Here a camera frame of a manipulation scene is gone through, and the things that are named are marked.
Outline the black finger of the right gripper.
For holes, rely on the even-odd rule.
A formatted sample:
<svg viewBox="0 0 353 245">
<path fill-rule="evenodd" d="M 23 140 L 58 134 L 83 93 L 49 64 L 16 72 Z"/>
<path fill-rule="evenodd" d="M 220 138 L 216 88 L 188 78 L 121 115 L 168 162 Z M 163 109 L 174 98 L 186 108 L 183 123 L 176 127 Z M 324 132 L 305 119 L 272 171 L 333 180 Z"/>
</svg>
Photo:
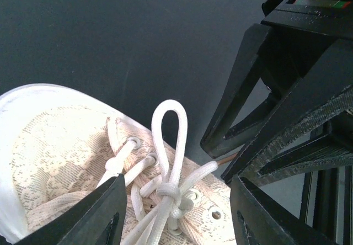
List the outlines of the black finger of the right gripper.
<svg viewBox="0 0 353 245">
<path fill-rule="evenodd" d="M 221 157 L 251 140 L 272 110 L 272 102 L 264 103 L 232 125 L 265 69 L 260 56 L 274 38 L 273 28 L 261 24 L 252 25 L 244 33 L 222 98 L 200 141 L 211 158 Z"/>
<path fill-rule="evenodd" d="M 254 184 L 269 184 L 300 173 L 352 165 L 352 149 L 322 152 L 309 161 L 289 161 L 277 154 L 302 135 L 352 109 L 352 41 L 339 39 L 321 55 L 304 78 L 281 99 L 254 139 L 246 144 L 221 175 Z"/>
</svg>

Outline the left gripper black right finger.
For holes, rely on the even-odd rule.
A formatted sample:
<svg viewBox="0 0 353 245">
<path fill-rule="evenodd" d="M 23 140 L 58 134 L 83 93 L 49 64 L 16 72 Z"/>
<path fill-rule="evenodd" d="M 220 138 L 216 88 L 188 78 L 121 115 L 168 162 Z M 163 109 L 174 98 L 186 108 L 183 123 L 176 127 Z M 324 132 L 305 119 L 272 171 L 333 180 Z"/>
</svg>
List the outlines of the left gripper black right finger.
<svg viewBox="0 0 353 245">
<path fill-rule="evenodd" d="M 230 203 L 237 244 L 334 244 L 247 178 L 233 177 Z"/>
</svg>

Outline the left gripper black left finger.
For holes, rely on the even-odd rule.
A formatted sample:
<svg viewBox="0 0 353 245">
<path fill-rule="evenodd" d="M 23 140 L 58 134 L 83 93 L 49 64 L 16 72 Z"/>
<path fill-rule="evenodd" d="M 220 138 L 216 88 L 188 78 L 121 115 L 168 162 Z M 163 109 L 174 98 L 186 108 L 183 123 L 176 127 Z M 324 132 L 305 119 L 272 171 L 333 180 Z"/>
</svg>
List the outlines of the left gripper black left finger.
<svg viewBox="0 0 353 245">
<path fill-rule="evenodd" d="M 120 244 L 126 207 L 120 174 L 17 244 Z"/>
</svg>

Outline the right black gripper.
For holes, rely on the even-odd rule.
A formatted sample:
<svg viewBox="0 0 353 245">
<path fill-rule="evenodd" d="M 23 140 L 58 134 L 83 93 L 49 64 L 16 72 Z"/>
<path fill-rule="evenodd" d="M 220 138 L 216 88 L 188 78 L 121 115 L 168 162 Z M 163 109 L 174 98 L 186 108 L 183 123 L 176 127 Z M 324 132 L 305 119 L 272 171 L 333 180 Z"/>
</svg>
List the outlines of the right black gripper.
<svg viewBox="0 0 353 245">
<path fill-rule="evenodd" d="M 261 75 L 276 101 L 307 75 L 320 91 L 352 85 L 352 0 L 267 0 Z"/>
</svg>

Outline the beige sneaker shoe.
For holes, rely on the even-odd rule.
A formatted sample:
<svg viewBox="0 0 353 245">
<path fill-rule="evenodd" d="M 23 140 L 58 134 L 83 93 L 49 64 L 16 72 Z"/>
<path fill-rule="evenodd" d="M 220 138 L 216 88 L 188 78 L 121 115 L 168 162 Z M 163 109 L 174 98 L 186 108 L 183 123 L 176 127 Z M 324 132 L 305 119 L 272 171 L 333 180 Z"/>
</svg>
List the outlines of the beige sneaker shoe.
<svg viewBox="0 0 353 245">
<path fill-rule="evenodd" d="M 105 182 L 106 121 L 150 130 L 79 91 L 30 84 L 1 95 L 1 243 L 15 244 Z"/>
</svg>

